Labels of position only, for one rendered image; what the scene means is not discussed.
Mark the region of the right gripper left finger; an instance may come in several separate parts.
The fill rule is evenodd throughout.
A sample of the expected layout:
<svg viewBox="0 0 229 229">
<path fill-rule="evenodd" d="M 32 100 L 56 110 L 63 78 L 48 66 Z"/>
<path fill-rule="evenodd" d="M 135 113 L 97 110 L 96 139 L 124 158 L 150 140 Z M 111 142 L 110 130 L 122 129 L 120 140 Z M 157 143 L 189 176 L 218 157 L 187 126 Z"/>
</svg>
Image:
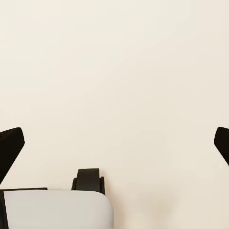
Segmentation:
<svg viewBox="0 0 229 229">
<path fill-rule="evenodd" d="M 25 145 L 21 127 L 0 132 L 0 184 Z"/>
</svg>

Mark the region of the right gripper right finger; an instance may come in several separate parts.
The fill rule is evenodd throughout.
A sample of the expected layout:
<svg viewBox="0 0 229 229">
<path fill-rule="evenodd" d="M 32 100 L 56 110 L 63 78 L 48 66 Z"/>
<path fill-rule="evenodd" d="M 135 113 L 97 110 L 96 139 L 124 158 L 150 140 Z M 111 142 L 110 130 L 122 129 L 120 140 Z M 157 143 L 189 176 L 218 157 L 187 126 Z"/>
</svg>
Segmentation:
<svg viewBox="0 0 229 229">
<path fill-rule="evenodd" d="M 215 138 L 214 138 L 214 144 L 229 165 L 229 129 L 228 128 L 224 128 L 224 127 L 217 128 Z"/>
</svg>

